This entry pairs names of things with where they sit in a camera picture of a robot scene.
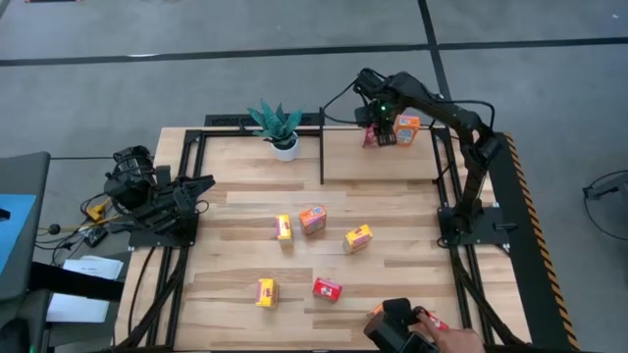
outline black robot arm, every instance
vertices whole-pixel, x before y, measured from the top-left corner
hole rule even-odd
[[[493,130],[475,112],[445,101],[406,72],[384,77],[373,70],[363,69],[353,90],[370,100],[367,111],[373,123],[383,130],[387,129],[385,125],[392,125],[394,117],[407,108],[420,110],[455,130],[468,176],[450,225],[457,233],[470,233],[482,213],[479,196],[489,163],[499,150]]]

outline gray floor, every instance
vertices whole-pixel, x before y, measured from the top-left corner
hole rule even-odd
[[[628,35],[628,4],[620,0],[429,6],[443,43]],[[0,60],[392,43],[426,43],[415,0],[14,0],[0,19]],[[514,134],[582,348],[624,352],[628,242],[589,223],[581,188],[628,166],[628,46],[442,56],[452,96],[493,102],[496,129]],[[0,156],[101,157],[134,144],[154,150],[162,126],[200,126],[205,114],[242,113],[261,97],[315,110],[363,67],[406,70],[437,89],[427,51],[2,67]],[[331,113],[348,119],[357,104],[347,97]],[[53,161],[42,224],[79,222],[79,202],[101,191],[111,167],[109,160]],[[592,204],[605,227],[628,236],[624,209],[615,196]],[[126,242],[110,236],[95,252],[124,251]]]

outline snack box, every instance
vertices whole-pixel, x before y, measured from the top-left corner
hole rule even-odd
[[[290,227],[289,215],[278,215],[275,217],[275,226],[277,227],[277,240],[282,246],[292,246],[292,229]]]
[[[348,232],[344,236],[342,248],[347,254],[354,253],[356,251],[364,249],[369,244],[369,242],[371,242],[372,238],[373,232],[371,232],[371,229],[367,225],[363,225],[362,227],[356,228]]]
[[[310,235],[317,230],[325,228],[327,212],[324,207],[314,207],[299,214],[301,229],[305,235]]]
[[[312,293],[331,301],[338,301],[342,293],[342,286],[328,279],[316,278]]]
[[[392,127],[396,136],[396,144],[399,146],[411,145],[420,128],[421,120],[419,117],[397,116]]]
[[[279,286],[272,278],[260,278],[257,282],[257,299],[255,305],[273,309],[279,301]]]

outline red box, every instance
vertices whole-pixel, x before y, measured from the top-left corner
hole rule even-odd
[[[340,293],[342,292],[342,286],[335,284],[328,279],[316,278],[314,281],[314,287],[312,293],[314,295],[329,299],[331,301],[338,301]]]

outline human hand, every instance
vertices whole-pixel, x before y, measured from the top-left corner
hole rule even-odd
[[[482,340],[473,329],[438,329],[423,313],[419,313],[419,321],[441,353],[485,353]]]

